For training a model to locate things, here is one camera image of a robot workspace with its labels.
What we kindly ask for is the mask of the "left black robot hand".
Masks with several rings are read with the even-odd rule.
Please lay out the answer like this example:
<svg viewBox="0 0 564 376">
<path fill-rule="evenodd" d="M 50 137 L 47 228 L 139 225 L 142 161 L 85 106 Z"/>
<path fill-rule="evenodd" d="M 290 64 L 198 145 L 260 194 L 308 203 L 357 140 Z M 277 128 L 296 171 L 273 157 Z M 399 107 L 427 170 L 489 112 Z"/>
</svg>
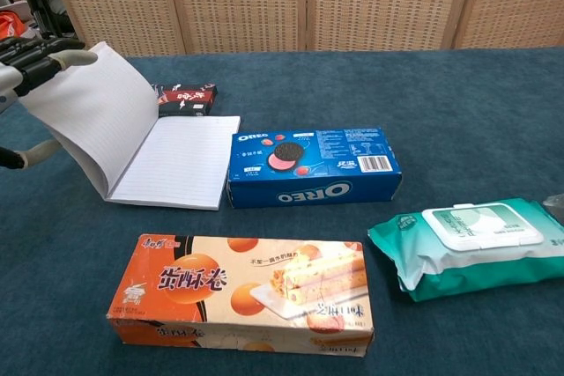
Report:
<svg viewBox="0 0 564 376">
<path fill-rule="evenodd" d="M 70 67 L 86 66 L 98 56 L 85 43 L 70 38 L 49 40 L 10 36 L 1 39 L 1 110 L 5 111 L 30 91 Z M 1 166 L 23 170 L 49 159 L 61 149 L 55 139 L 27 151 L 1 149 Z"/>
</svg>

